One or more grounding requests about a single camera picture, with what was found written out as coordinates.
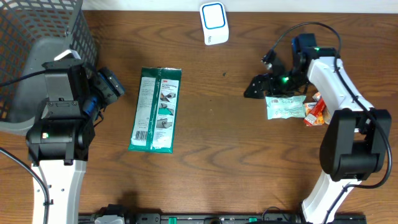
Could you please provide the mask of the mint green wipes pack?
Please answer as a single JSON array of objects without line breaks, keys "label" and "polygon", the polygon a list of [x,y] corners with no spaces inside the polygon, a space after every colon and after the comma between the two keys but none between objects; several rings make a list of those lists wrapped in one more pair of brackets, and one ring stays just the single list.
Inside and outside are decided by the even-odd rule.
[{"label": "mint green wipes pack", "polygon": [[267,119],[304,118],[306,96],[266,97]]}]

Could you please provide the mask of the orange snack packet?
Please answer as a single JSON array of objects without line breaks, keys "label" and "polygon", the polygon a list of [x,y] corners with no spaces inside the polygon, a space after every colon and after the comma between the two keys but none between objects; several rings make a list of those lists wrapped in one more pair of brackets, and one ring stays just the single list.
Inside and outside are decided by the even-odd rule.
[{"label": "orange snack packet", "polygon": [[[321,97],[322,97],[322,95],[321,95],[320,92],[317,92],[317,93],[315,93],[315,94],[312,96],[312,98],[313,98],[316,102],[318,102],[318,101],[321,99]],[[331,121],[332,115],[330,114],[330,112],[329,112],[327,106],[323,109],[322,115],[323,115],[323,121],[324,121],[324,123],[325,123],[325,124],[329,124],[330,121]]]}]

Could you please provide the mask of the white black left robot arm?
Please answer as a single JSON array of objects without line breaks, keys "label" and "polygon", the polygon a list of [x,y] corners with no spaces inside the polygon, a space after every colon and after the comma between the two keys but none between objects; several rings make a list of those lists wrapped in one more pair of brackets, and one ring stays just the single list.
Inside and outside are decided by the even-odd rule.
[{"label": "white black left robot arm", "polygon": [[124,94],[114,73],[104,67],[86,76],[84,68],[45,74],[48,97],[26,134],[34,184],[33,223],[77,223],[80,189],[88,150],[103,111]]}]

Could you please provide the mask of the white green package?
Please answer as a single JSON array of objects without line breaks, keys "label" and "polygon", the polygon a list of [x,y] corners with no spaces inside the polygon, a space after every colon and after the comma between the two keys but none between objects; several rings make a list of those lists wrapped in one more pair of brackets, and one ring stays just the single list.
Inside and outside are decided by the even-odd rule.
[{"label": "white green package", "polygon": [[173,153],[182,70],[143,67],[129,151]]}]

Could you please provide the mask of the red stick packet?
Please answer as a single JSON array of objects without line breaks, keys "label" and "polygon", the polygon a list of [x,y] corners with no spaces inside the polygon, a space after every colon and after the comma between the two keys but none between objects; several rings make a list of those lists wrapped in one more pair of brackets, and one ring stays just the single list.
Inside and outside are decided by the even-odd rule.
[{"label": "red stick packet", "polygon": [[311,112],[306,115],[306,117],[304,118],[304,123],[307,126],[313,126],[313,123],[316,121],[316,116],[319,112],[323,111],[323,109],[325,108],[326,104],[323,100],[323,98],[321,98],[317,104],[315,105],[314,109],[311,110]]}]

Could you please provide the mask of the orange tissue packet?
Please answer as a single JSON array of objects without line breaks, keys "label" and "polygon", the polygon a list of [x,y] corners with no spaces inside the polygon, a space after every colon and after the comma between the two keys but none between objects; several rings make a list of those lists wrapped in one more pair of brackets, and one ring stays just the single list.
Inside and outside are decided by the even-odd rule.
[{"label": "orange tissue packet", "polygon": [[[305,103],[304,107],[305,107],[305,114],[308,115],[312,109],[314,109],[315,105],[317,104],[317,102],[309,102],[309,103]],[[325,123],[324,119],[323,119],[323,112],[319,112],[316,116],[316,121],[313,123],[314,126],[321,126]]]}]

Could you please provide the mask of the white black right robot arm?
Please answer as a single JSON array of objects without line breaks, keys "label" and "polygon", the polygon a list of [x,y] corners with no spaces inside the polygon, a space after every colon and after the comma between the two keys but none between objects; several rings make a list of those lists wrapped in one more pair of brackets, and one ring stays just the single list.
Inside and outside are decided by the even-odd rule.
[{"label": "white black right robot arm", "polygon": [[310,44],[294,47],[294,66],[286,71],[270,49],[262,58],[270,73],[258,75],[244,92],[263,99],[266,93],[284,97],[306,83],[313,84],[331,114],[320,146],[322,172],[301,203],[301,223],[332,223],[335,212],[354,189],[383,186],[392,171],[388,136],[391,115],[376,109],[353,85],[338,50]]}]

